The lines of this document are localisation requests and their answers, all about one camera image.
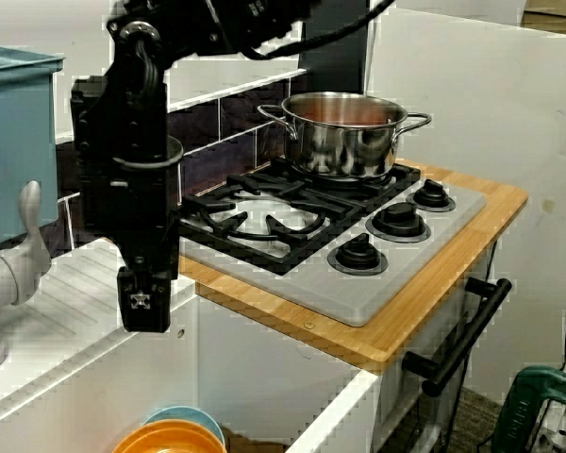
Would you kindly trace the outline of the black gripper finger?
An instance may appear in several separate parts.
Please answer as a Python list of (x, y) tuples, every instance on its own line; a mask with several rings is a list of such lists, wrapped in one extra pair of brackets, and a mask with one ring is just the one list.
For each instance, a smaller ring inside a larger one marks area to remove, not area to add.
[(119, 268), (118, 302), (126, 331), (164, 333), (169, 328), (172, 281), (170, 271), (146, 273)]

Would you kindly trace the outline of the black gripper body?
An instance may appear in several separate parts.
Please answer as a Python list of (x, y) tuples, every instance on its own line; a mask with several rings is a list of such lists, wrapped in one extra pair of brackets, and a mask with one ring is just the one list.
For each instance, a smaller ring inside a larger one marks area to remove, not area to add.
[(133, 273), (174, 273), (178, 239), (172, 170), (183, 155), (169, 136), (166, 156), (156, 164), (129, 168), (108, 153), (78, 154), (80, 217), (87, 231), (110, 239)]

